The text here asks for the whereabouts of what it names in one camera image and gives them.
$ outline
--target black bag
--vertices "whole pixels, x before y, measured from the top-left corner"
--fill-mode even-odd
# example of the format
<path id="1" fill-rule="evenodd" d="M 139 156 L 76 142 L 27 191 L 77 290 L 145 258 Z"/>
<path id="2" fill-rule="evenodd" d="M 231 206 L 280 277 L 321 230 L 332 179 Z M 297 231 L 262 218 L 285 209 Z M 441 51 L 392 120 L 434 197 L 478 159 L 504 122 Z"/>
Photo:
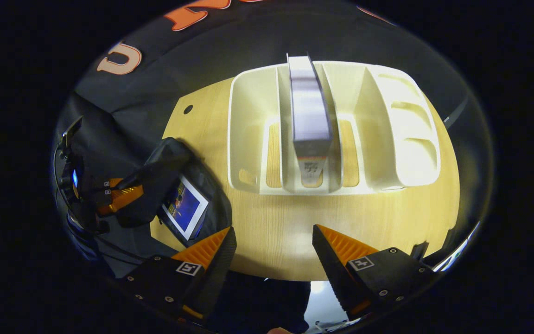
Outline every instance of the black bag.
<path id="1" fill-rule="evenodd" d="M 135 227 L 153 220 L 154 216 L 160 218 L 180 243 L 189 247 L 196 241 L 209 237 L 213 233 L 224 230 L 232 225 L 232 207 L 216 179 L 203 163 L 195 157 L 193 152 L 182 142 L 174 138 L 163 139 L 154 149 L 144 164 L 150 165 L 163 159 L 186 155 L 188 161 L 178 171 L 163 171 L 150 180 L 143 182 L 144 195 L 117 212 L 119 224 L 123 227 Z M 182 174 L 207 199 L 208 205 L 201 217 L 199 234 L 194 239 L 185 239 L 172 222 L 166 212 L 161 208 L 169 191 L 179 182 L 178 176 Z"/>

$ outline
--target black fabric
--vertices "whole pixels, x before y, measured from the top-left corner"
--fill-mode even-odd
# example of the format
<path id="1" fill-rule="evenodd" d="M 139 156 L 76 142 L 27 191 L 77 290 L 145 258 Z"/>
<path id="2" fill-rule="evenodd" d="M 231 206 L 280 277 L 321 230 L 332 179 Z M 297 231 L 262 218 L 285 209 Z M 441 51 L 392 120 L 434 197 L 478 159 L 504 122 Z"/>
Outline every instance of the black fabric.
<path id="1" fill-rule="evenodd" d="M 202 240 L 210 235 L 224 230 L 232 225 L 232 206 L 226 197 L 224 191 L 216 182 L 216 178 L 203 165 L 201 160 L 193 156 L 190 148 L 174 138 L 165 139 L 165 152 L 167 154 L 190 154 L 191 160 L 185 165 L 181 171 L 184 177 L 197 189 L 209 202 L 205 213 L 201 217 L 202 228 L 197 237 L 187 240 L 183 235 L 176 230 L 174 225 L 164 218 L 163 225 L 172 231 L 176 239 L 186 247 L 189 247 L 199 240 Z M 166 217 L 163 209 L 159 208 L 157 211 L 158 217 Z"/>
<path id="2" fill-rule="evenodd" d="M 82 126 L 74 136 L 72 149 L 83 157 L 84 168 L 91 175 L 123 178 L 135 172 L 146 161 L 149 153 L 143 155 L 133 150 L 110 114 L 75 92 L 68 97 L 57 123 L 54 147 L 61 139 L 61 134 L 79 116 L 83 116 Z M 62 168 L 63 163 L 57 161 L 57 175 L 61 175 Z"/>

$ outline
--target orange letter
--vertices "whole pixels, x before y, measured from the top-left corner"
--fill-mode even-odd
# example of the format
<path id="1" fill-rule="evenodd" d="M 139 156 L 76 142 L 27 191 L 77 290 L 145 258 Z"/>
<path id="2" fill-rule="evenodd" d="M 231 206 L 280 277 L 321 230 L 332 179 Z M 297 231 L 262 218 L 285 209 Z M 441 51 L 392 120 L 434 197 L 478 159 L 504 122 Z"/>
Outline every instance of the orange letter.
<path id="1" fill-rule="evenodd" d="M 360 9 L 360 10 L 361 10 L 362 12 L 364 12 L 364 13 L 367 13 L 367 14 L 370 15 L 371 17 L 376 17 L 377 19 L 381 19 L 382 21 L 384 21 L 384 22 L 386 22 L 386 23 L 388 23 L 388 24 L 390 24 L 390 25 L 393 25 L 392 23 L 388 22 L 386 19 L 383 19 L 382 17 L 376 15 L 375 13 L 373 13 L 373 12 L 371 12 L 371 11 L 367 11 L 366 9 L 364 9 L 364 8 L 362 8 L 362 7 L 360 7 L 360 6 L 356 6 L 356 7 L 358 7 L 358 9 Z"/>
<path id="2" fill-rule="evenodd" d="M 113 63 L 112 61 L 108 60 L 108 57 L 104 57 L 100 64 L 98 64 L 98 68 L 96 68 L 96 70 L 122 76 L 123 74 L 131 73 L 141 63 L 141 52 L 138 49 L 135 49 L 133 46 L 119 43 L 110 49 L 108 54 L 115 52 L 127 56 L 127 63 Z"/>
<path id="3" fill-rule="evenodd" d="M 178 32 L 184 28 L 190 27 L 195 23 L 205 19 L 207 11 L 194 12 L 190 10 L 190 7 L 203 7 L 214 9 L 226 9 L 229 7 L 230 0 L 199 0 L 192 2 L 186 6 L 182 6 L 178 9 L 174 9 L 172 12 L 164 15 L 166 19 L 174 22 L 172 31 Z"/>

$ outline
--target light wood tabletop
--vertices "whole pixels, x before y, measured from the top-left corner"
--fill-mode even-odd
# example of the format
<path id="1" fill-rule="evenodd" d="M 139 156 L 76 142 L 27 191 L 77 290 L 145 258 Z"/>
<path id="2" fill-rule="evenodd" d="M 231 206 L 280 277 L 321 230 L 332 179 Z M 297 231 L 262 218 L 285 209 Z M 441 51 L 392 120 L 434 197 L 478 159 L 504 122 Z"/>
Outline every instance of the light wood tabletop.
<path id="1" fill-rule="evenodd" d="M 442 161 L 436 182 L 400 192 L 365 195 L 260 195 L 231 188 L 228 182 L 227 127 L 232 80 L 181 97 L 163 135 L 185 142 L 216 176 L 230 200 L 238 244 L 232 270 L 272 279 L 326 281 L 312 246 L 314 224 L 380 250 L 397 247 L 409 254 L 414 245 L 427 241 L 428 255 L 442 247 L 457 218 L 458 168 L 451 139 L 430 101 L 426 99 L 439 136 Z M 185 115 L 184 109 L 189 105 L 193 109 Z M 355 151 L 351 147 L 343 149 Z M 150 230 L 158 241 L 178 251 L 184 249 L 157 218 L 151 222 Z"/>

